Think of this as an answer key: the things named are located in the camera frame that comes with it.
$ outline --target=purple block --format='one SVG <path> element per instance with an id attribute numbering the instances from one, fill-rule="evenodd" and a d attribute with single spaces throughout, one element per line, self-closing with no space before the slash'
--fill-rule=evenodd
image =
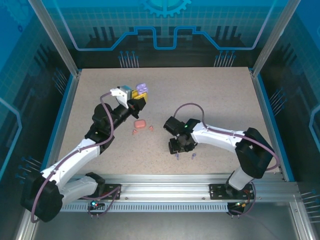
<path id="1" fill-rule="evenodd" d="M 143 94 L 143 93 L 147 93 L 149 91 L 147 85 L 145 83 L 139 83 L 137 86 L 136 86 L 136 90 L 138 92 L 138 94 Z"/>

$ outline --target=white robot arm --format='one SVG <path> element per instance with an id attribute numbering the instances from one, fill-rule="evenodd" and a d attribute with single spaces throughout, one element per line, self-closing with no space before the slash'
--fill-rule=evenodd
<path id="1" fill-rule="evenodd" d="M 254 128 L 247 131 L 226 130 L 205 125 L 196 119 L 189 119 L 184 123 L 173 116 L 163 127 L 175 136 L 169 141 L 171 154 L 192 151 L 197 144 L 210 144 L 237 155 L 240 167 L 231 174 L 225 187 L 230 195 L 234 191 L 241 191 L 253 179 L 262 178 L 272 159 L 269 152 L 239 137 L 254 139 L 271 150 L 271 146 Z"/>
<path id="2" fill-rule="evenodd" d="M 138 113 L 147 102 L 147 92 L 145 83 L 137 85 L 137 90 L 132 90 L 128 86 L 111 89 L 110 94 L 116 97 L 119 103 L 115 109 L 104 103 L 112 122 L 102 103 L 97 105 L 92 116 L 93 124 L 80 144 L 57 163 L 42 172 L 31 172 L 26 177 L 21 205 L 32 211 L 36 203 L 35 215 L 48 222 L 64 205 L 72 201 L 84 196 L 100 197 L 104 191 L 105 180 L 97 174 L 91 172 L 79 180 L 68 181 L 85 164 L 109 147 L 115 138 L 111 132 L 111 124 L 115 130 L 129 116 L 139 118 Z"/>

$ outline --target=blue enclosure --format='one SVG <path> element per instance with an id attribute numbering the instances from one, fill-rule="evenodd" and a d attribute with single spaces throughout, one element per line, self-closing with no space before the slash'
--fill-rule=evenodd
<path id="1" fill-rule="evenodd" d="M 284 180 L 320 191 L 319 10 L 317 0 L 0 0 L 1 239 L 17 236 L 24 179 L 47 167 L 81 69 L 248 67 Z M 315 235 L 319 210 L 304 219 Z"/>

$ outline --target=gear logo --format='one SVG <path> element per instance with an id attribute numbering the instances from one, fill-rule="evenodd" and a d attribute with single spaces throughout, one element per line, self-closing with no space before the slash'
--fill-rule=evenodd
<path id="1" fill-rule="evenodd" d="M 141 3 L 144 5 L 144 10 L 149 10 L 150 14 L 166 18 L 168 15 L 173 17 L 175 14 L 180 14 L 181 10 L 186 10 L 191 0 L 142 0 Z"/>
<path id="2" fill-rule="evenodd" d="M 0 6 L 5 7 L 19 25 L 23 24 L 30 14 L 30 5 L 27 0 L 0 0 Z"/>

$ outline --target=blue wall panel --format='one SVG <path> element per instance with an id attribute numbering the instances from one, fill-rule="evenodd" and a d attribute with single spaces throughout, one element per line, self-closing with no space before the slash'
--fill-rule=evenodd
<path id="1" fill-rule="evenodd" d="M 6 240 L 19 227 L 24 178 L 40 168 L 70 73 L 28 1 L 0 2 L 0 30 L 0 233 Z"/>
<path id="2" fill-rule="evenodd" d="M 301 0 L 261 76 L 302 192 L 320 190 L 319 1 Z"/>
<path id="3" fill-rule="evenodd" d="M 79 68 L 138 66 L 131 64 L 130 56 L 122 56 L 121 51 L 134 51 L 131 57 L 138 56 L 139 67 L 252 67 L 286 3 L 44 2 Z"/>

